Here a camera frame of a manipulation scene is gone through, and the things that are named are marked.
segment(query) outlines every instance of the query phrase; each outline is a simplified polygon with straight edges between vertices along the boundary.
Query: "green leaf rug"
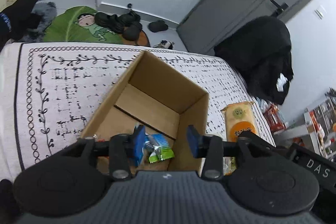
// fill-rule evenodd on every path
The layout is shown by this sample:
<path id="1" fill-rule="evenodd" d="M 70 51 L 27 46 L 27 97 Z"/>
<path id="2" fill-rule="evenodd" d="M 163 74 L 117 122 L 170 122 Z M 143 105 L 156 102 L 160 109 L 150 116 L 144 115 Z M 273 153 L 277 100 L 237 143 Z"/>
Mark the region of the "green leaf rug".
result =
<path id="1" fill-rule="evenodd" d="M 95 24 L 96 10 L 87 6 L 73 7 L 57 16 L 46 29 L 44 42 L 98 42 L 136 45 L 121 35 Z"/>

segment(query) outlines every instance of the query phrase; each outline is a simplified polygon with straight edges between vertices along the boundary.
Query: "sneaker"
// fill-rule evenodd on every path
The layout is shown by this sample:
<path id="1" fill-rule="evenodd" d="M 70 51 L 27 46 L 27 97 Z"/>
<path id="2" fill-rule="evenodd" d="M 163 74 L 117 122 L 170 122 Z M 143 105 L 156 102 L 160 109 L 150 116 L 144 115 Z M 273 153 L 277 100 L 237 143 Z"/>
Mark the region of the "sneaker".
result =
<path id="1" fill-rule="evenodd" d="M 154 48 L 166 48 L 168 50 L 172 50 L 173 45 L 174 45 L 174 42 L 162 40 L 159 44 L 155 45 Z"/>

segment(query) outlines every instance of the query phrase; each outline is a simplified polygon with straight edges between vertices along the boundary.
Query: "black jacket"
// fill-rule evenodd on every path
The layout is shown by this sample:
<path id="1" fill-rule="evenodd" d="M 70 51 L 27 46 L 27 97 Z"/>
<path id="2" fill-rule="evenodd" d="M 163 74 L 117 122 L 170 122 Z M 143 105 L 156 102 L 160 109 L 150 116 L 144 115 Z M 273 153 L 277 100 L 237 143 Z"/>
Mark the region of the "black jacket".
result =
<path id="1" fill-rule="evenodd" d="M 215 56 L 241 74 L 251 95 L 283 104 L 293 70 L 290 35 L 281 20 L 269 16 L 254 19 L 214 50 Z M 288 79 L 283 92 L 276 87 L 280 73 Z"/>

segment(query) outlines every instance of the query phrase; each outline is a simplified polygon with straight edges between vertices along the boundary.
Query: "cartoon character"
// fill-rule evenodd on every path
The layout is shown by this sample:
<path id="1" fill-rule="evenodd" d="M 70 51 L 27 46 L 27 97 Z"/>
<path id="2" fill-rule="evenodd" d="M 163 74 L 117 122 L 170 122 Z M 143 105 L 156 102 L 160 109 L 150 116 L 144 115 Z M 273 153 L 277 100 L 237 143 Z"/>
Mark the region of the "cartoon character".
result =
<path id="1" fill-rule="evenodd" d="M 99 38 L 99 41 L 106 41 L 104 35 L 108 32 L 115 34 L 109 28 L 98 26 L 95 23 L 95 15 L 93 14 L 80 14 L 77 21 L 74 22 L 78 26 L 89 30 L 93 37 Z"/>

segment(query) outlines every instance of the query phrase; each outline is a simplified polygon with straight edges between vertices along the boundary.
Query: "cardboard box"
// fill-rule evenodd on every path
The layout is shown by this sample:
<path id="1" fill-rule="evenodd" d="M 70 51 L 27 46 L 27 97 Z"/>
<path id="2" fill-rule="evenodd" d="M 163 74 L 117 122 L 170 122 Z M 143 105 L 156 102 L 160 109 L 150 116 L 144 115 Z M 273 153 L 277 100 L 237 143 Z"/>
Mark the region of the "cardboard box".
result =
<path id="1" fill-rule="evenodd" d="M 193 158 L 186 129 L 193 124 L 201 135 L 205 134 L 208 101 L 204 89 L 144 51 L 113 86 L 81 137 L 97 134 L 109 140 L 116 134 L 133 133 L 134 125 L 140 123 L 149 134 L 162 133 L 175 157 L 154 164 L 144 161 L 137 170 L 199 171 L 201 159 Z"/>

